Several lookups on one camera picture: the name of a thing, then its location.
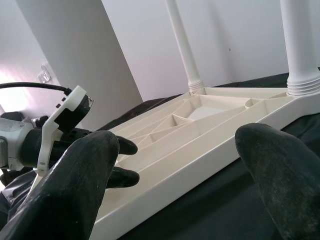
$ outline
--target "white cylindrical column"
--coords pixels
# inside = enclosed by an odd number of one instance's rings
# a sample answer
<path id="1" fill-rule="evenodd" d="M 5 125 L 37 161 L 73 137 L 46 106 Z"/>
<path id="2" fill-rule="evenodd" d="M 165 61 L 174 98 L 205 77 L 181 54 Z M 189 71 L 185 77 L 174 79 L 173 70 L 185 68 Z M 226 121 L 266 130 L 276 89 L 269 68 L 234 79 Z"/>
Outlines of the white cylindrical column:
<path id="1" fill-rule="evenodd" d="M 309 0 L 280 0 L 286 55 L 289 65 L 287 80 L 290 95 L 307 95 L 320 91 L 313 43 Z"/>
<path id="2" fill-rule="evenodd" d="M 189 90 L 190 92 L 195 93 L 204 87 L 204 83 L 200 79 L 176 0 L 166 0 L 166 6 L 171 20 L 173 32 L 178 43 L 184 69 L 188 77 Z"/>

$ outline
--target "white wall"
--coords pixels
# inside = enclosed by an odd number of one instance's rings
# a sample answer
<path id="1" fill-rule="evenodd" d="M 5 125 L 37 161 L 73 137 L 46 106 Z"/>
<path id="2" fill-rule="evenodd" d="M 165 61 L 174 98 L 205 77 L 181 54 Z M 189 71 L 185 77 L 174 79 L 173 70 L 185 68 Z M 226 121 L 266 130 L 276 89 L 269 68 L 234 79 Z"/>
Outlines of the white wall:
<path id="1" fill-rule="evenodd" d="M 62 86 L 82 86 L 95 130 L 142 102 L 100 0 L 17 0 Z"/>
<path id="2" fill-rule="evenodd" d="M 187 91 L 165 0 L 102 2 L 142 99 Z M 320 1 L 310 2 L 319 43 Z M 206 86 L 288 71 L 280 0 L 177 0 L 177 4 Z M 319 57 L 319 44 L 316 51 Z"/>
<path id="3" fill-rule="evenodd" d="M 16 2 L 0 1 L 0 83 L 38 82 L 46 62 Z M 50 83 L 59 85 L 56 78 Z M 61 98 L 62 93 L 46 89 L 0 89 L 0 105 L 6 112 L 22 111 L 31 118 L 50 115 Z"/>

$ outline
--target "black cable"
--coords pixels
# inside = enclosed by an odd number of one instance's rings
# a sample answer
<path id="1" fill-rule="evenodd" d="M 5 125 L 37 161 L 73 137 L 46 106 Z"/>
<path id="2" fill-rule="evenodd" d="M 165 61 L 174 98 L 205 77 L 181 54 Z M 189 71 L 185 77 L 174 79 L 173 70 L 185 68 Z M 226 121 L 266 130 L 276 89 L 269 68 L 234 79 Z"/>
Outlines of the black cable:
<path id="1" fill-rule="evenodd" d="M 0 84 L 0 89 L 7 88 L 18 88 L 18 87 L 27 87 L 27 88 L 41 88 L 41 89 L 52 89 L 64 92 L 65 95 L 69 95 L 72 90 L 64 86 L 50 85 L 37 82 L 8 82 Z"/>

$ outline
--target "black cloth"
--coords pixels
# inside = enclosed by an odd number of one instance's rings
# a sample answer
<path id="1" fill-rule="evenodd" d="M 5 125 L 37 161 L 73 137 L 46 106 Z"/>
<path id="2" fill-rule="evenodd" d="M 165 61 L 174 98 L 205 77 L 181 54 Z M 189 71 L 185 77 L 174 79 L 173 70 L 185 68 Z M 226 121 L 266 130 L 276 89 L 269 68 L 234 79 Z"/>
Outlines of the black cloth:
<path id="1" fill-rule="evenodd" d="M 287 78 L 285 73 L 220 87 L 285 88 Z M 101 130 L 111 129 L 174 97 L 144 102 Z M 320 114 L 315 114 L 297 119 L 283 131 L 301 139 L 320 156 L 319 129 Z M 13 192 L 10 200 L 18 197 L 19 192 Z M 0 196 L 0 210 L 2 206 L 8 207 L 8 202 L 1 200 Z M 281 236 L 258 195 L 249 171 L 237 159 L 120 239 L 278 240 Z"/>

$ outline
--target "white plastic base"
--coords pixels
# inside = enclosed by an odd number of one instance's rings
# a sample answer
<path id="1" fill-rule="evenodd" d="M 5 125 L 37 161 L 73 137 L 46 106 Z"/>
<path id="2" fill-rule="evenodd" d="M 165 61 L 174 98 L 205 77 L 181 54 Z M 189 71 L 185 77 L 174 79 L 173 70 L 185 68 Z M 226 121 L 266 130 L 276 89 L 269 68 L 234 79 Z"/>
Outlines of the white plastic base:
<path id="1" fill-rule="evenodd" d="M 90 239 L 117 239 L 236 160 L 240 126 L 282 129 L 319 113 L 319 102 L 319 93 L 291 96 L 286 88 L 204 88 L 115 127 L 139 147 L 116 165 L 137 171 L 140 182 L 106 191 Z"/>

